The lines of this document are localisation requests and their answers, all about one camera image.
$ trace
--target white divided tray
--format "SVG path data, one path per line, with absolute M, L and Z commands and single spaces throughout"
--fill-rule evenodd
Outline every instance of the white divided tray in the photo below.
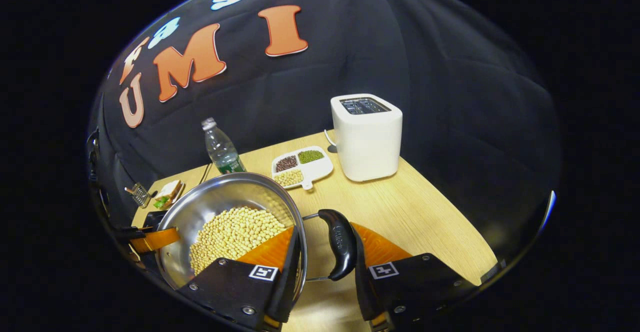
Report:
M 318 151 L 322 154 L 322 158 L 316 159 L 315 161 L 300 163 L 300 158 L 298 154 L 303 151 Z M 285 170 L 281 170 L 280 172 L 276 172 L 276 164 L 281 159 L 286 157 L 295 156 L 295 161 L 297 162 L 297 166 L 292 168 L 288 168 Z M 326 175 L 329 175 L 331 171 L 334 170 L 334 164 L 331 163 L 331 159 L 325 153 L 325 151 L 318 147 L 317 145 L 312 145 L 311 147 L 301 148 L 298 150 L 294 150 L 293 152 L 282 154 L 281 156 L 276 157 L 271 163 L 271 177 L 275 180 L 275 177 L 281 175 L 287 171 L 292 170 L 300 170 L 302 172 L 302 182 L 298 182 L 295 184 L 290 184 L 288 186 L 283 186 L 286 189 L 292 189 L 293 187 L 302 186 L 305 190 L 310 190 L 313 188 L 312 182 L 315 180 L 322 179 Z

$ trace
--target pot handle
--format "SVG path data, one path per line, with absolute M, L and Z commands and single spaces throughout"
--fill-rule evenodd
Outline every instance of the pot handle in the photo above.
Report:
M 318 213 L 304 216 L 302 220 L 320 217 L 329 226 L 329 245 L 335 256 L 335 266 L 327 277 L 307 278 L 306 281 L 338 281 L 349 275 L 358 259 L 354 228 L 342 213 L 334 209 L 320 209 Z

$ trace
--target toaster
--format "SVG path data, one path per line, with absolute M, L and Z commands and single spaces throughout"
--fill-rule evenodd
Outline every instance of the toaster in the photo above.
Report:
M 402 111 L 369 93 L 331 98 L 338 159 L 346 177 L 362 182 L 396 173 Z

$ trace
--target black fabric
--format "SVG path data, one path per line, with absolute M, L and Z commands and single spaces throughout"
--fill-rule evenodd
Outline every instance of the black fabric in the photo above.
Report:
M 297 5 L 306 51 L 269 57 L 258 12 Z M 123 212 L 125 186 L 208 163 L 201 121 L 213 117 L 244 153 L 332 128 L 329 99 L 372 93 L 403 111 L 400 155 L 451 200 L 498 255 L 520 246 L 522 228 L 555 188 L 560 142 L 553 102 L 535 68 L 507 35 L 457 0 L 241 0 L 220 10 L 191 0 L 156 20 L 113 64 L 100 88 L 105 147 L 102 182 Z M 122 85 L 124 59 L 147 36 L 179 27 L 142 48 Z M 178 85 L 160 102 L 157 54 L 184 52 L 192 34 L 219 23 L 215 45 L 227 70 Z M 144 119 L 126 125 L 119 97 L 142 73 Z M 135 106 L 133 93 L 129 102 Z

